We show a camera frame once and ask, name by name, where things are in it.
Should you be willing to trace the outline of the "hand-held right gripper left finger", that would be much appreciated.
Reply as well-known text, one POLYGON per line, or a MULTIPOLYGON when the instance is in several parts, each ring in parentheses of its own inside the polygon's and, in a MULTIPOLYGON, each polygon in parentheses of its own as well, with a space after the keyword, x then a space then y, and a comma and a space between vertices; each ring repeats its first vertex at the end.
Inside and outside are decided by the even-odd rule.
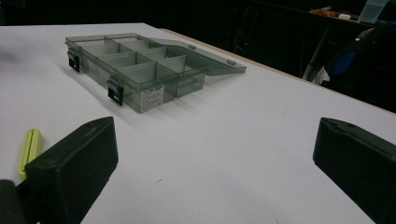
POLYGON ((28 223, 80 224, 119 161, 114 119, 87 122, 25 166, 28 223))

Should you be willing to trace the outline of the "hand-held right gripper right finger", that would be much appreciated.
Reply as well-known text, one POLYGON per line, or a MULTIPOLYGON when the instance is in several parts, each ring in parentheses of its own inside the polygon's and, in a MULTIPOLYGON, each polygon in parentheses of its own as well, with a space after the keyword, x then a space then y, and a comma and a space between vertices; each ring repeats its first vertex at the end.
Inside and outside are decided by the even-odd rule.
POLYGON ((375 224, 396 224, 395 145, 357 125, 322 118, 313 161, 375 224))

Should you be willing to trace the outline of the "light green plastic clip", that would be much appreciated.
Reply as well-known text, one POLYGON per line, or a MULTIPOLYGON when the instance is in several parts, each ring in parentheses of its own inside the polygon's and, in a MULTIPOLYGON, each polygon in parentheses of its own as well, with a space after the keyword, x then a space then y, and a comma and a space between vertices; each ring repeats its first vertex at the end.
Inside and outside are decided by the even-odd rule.
POLYGON ((22 141, 21 154, 18 163, 18 175, 21 180, 26 179, 25 166, 37 158, 42 151, 42 136, 38 129, 28 130, 22 141))

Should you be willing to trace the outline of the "clear grey compartment storage box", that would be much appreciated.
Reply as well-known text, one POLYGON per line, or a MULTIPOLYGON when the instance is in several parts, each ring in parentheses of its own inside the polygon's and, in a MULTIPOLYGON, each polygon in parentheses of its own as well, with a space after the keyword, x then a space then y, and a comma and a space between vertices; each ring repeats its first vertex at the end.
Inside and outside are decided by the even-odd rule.
POLYGON ((69 36, 69 66, 137 113, 200 90, 207 76, 243 74, 246 67, 184 42, 138 34, 69 36))

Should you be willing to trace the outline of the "dark backpack with blue panel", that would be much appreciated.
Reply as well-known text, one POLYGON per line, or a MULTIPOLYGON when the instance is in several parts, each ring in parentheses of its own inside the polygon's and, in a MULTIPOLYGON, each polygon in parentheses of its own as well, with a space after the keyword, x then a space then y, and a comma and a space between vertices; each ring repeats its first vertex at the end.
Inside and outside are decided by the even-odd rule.
POLYGON ((396 113, 396 21, 360 33, 321 67, 315 82, 396 113))

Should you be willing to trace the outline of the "dark shelf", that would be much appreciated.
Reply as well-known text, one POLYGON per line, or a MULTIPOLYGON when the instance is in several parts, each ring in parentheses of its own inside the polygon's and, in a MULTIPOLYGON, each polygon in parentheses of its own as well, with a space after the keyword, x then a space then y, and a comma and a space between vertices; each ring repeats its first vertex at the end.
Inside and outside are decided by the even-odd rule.
POLYGON ((251 12, 246 30, 249 59, 300 77, 314 56, 322 61, 370 23, 343 21, 314 14, 314 9, 356 19, 367 0, 247 0, 251 12))

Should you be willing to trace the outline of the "translucent plastic container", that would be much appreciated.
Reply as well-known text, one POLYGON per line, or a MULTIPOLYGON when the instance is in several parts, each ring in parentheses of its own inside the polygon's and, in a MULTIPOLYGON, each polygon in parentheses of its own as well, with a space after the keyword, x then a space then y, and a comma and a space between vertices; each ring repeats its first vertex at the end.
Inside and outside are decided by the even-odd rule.
POLYGON ((389 0, 367 0, 358 22, 375 23, 389 0))

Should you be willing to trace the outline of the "orange object on shelf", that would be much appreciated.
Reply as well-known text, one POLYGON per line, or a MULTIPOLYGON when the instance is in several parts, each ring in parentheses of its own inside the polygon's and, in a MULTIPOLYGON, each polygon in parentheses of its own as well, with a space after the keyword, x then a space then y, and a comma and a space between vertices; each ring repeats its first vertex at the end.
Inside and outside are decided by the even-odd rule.
POLYGON ((336 13, 329 9, 316 8, 316 9, 310 9, 309 12, 311 14, 324 16, 324 17, 331 17, 331 18, 336 17, 336 13))

